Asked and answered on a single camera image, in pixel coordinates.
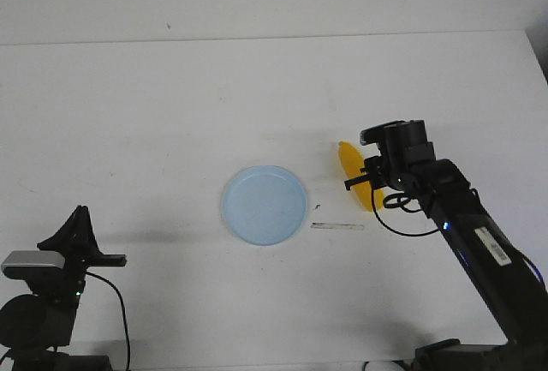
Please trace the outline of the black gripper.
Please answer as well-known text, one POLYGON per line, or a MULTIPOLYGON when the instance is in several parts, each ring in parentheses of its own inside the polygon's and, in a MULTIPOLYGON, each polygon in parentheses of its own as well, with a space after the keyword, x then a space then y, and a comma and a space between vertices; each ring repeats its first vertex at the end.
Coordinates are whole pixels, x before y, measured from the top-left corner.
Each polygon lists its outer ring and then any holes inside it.
POLYGON ((40 251, 55 251, 61 255, 73 253, 80 246, 88 256, 85 258, 86 267, 124 267, 127 264, 125 254, 103 254, 99 250, 87 206, 77 206, 53 236, 37 244, 40 251), (82 213, 83 234, 81 237, 80 217, 82 213))
POLYGON ((370 183, 372 189, 390 187, 390 161, 387 156, 376 155, 364 159, 361 171, 365 174, 344 181, 345 189, 362 183, 370 183))

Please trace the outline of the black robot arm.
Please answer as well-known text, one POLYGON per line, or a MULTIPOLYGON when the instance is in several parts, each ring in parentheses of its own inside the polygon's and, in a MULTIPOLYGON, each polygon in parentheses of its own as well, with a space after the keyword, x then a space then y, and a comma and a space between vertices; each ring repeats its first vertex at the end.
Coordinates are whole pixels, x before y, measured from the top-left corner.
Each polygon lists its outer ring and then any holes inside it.
POLYGON ((436 225, 507 338, 505 344, 462 344, 452 338, 416 349, 403 370, 545 370, 547 289, 539 269, 504 235, 457 166, 437 159, 422 120, 397 120, 364 129, 363 146, 379 153, 364 160, 346 188, 389 187, 387 208, 415 200, 436 225))
POLYGON ((93 267, 123 267, 124 254, 100 251, 87 206, 78 205, 67 221, 34 250, 15 250, 1 264, 2 274, 27 284, 28 293, 1 308, 1 344, 14 370, 110 370, 107 355, 74 356, 70 344, 86 277, 93 267))

